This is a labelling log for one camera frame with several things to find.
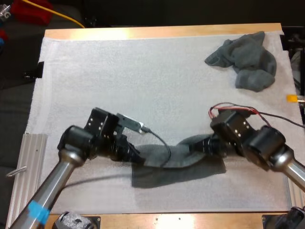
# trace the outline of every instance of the black cable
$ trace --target black cable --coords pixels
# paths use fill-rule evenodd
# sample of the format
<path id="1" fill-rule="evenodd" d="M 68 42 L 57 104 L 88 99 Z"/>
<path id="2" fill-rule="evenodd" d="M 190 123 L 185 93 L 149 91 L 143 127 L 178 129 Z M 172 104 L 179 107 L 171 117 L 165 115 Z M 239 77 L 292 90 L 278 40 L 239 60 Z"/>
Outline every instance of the black cable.
<path id="1" fill-rule="evenodd" d="M 164 165 L 166 165 L 167 162 L 169 162 L 169 160 L 171 159 L 172 153 L 171 153 L 171 149 L 170 147 L 167 145 L 167 143 L 159 136 L 157 135 L 154 131 L 149 130 L 148 133 L 151 133 L 152 135 L 154 135 L 156 138 L 158 138 L 166 147 L 167 152 L 168 152 L 168 157 L 166 159 L 166 161 L 164 163 L 161 164 L 160 167 L 163 167 Z"/>
<path id="2" fill-rule="evenodd" d="M 275 115 L 275 114 L 269 114 L 269 113 L 265 113 L 265 112 L 260 112 L 260 111 L 259 111 L 259 113 L 260 113 L 261 115 L 267 115 L 267 116 L 271 116 L 271 117 L 283 119 L 283 120 L 285 120 L 285 121 L 287 121 L 287 122 L 290 122 L 290 123 L 292 123 L 292 124 L 294 124 L 294 125 L 297 125 L 297 126 L 299 126 L 299 127 L 305 129 L 305 126 L 304 126 L 304 125 L 301 125 L 301 124 L 299 124 L 299 123 L 296 123 L 296 122 L 294 122 L 294 121 L 292 121 L 292 120 L 290 120 L 290 119 L 288 119 L 288 118 L 285 118 L 285 117 L 282 117 L 282 116 L 279 116 L 279 115 Z"/>
<path id="3" fill-rule="evenodd" d="M 214 107 L 216 107 L 216 106 L 218 106 L 218 105 L 222 105 L 222 104 L 231 104 L 231 105 L 234 105 L 234 106 L 239 106 L 239 107 L 246 107 L 246 108 L 255 109 L 254 107 L 251 107 L 251 106 L 242 106 L 242 105 L 233 104 L 233 103 L 230 103 L 230 102 L 223 102 L 223 103 L 219 103 L 219 104 L 214 105 L 213 107 L 210 108 L 210 110 L 212 110 Z M 305 129 L 305 126 L 304 126 L 304 125 L 299 124 L 299 123 L 296 123 L 296 122 L 294 122 L 294 121 L 292 121 L 292 120 L 290 120 L 290 119 L 288 119 L 288 118 L 285 118 L 285 117 L 282 117 L 282 116 L 279 116 L 279 115 L 276 115 L 276 114 L 266 113 L 266 112 L 260 112 L 260 111 L 258 111 L 258 113 L 261 114 L 261 115 L 266 115 L 266 116 L 270 116 L 270 117 L 275 117 L 275 118 L 283 119 L 283 120 L 285 120 L 285 121 L 287 121 L 287 122 L 290 122 L 290 123 L 292 123 L 292 124 L 294 124 L 294 125 L 296 125 L 296 126 L 299 126 L 299 127 Z"/>

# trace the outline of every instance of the gray towel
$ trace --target gray towel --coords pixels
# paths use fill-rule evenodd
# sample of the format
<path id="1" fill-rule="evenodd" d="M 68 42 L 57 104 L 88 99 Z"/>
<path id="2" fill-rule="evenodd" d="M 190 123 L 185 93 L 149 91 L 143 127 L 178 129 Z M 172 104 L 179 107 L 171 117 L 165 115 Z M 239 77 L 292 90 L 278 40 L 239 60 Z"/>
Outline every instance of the gray towel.
<path id="1" fill-rule="evenodd" d="M 237 72 L 236 88 L 260 92 L 274 83 L 276 73 L 276 60 L 263 47 L 264 37 L 265 33 L 261 31 L 233 41 L 226 40 L 205 62 L 223 68 L 233 65 Z"/>
<path id="2" fill-rule="evenodd" d="M 132 186 L 153 188 L 225 173 L 221 155 L 209 156 L 203 152 L 190 151 L 189 145 L 206 137 L 208 135 L 195 135 L 176 146 L 170 146 L 172 157 L 163 168 L 160 165 L 167 159 L 164 146 L 138 146 L 146 161 L 144 166 L 132 165 Z"/>

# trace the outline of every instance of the crumpled gray cloth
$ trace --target crumpled gray cloth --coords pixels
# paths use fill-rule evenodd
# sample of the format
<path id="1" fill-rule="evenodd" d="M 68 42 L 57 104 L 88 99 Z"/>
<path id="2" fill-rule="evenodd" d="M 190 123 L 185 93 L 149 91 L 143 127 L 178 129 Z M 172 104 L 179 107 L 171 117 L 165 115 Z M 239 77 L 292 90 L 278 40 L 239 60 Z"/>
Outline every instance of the crumpled gray cloth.
<path id="1" fill-rule="evenodd" d="M 226 40 L 205 63 L 210 66 L 233 66 L 237 73 L 236 88 L 260 92 L 275 82 L 276 60 L 263 47 L 263 31 Z"/>

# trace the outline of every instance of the wooden table edge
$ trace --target wooden table edge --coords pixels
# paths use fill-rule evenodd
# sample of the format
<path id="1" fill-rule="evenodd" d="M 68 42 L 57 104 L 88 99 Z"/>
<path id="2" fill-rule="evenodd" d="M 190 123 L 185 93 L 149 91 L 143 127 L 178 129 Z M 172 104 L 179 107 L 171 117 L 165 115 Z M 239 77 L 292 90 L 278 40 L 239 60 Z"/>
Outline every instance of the wooden table edge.
<path id="1" fill-rule="evenodd" d="M 164 27 L 126 27 L 46 30 L 45 37 L 60 40 L 101 41 L 144 38 L 185 37 L 221 34 L 246 34 L 258 31 L 281 31 L 280 23 L 194 25 Z"/>

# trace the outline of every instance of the table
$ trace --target table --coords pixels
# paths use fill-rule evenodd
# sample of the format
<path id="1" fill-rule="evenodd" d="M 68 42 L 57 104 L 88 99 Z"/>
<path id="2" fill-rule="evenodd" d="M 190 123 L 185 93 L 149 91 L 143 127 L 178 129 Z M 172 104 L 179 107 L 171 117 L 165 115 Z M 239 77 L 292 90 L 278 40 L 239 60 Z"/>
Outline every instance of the table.
<path id="1" fill-rule="evenodd" d="M 199 25 L 173 27 L 133 27 L 46 30 L 45 37 L 78 41 L 128 40 L 140 38 L 183 37 L 217 34 L 245 34 L 281 31 L 279 23 Z M 263 213 L 185 213 L 98 215 L 103 229 L 262 229 Z M 46 229 L 51 229 L 58 215 L 51 215 Z"/>

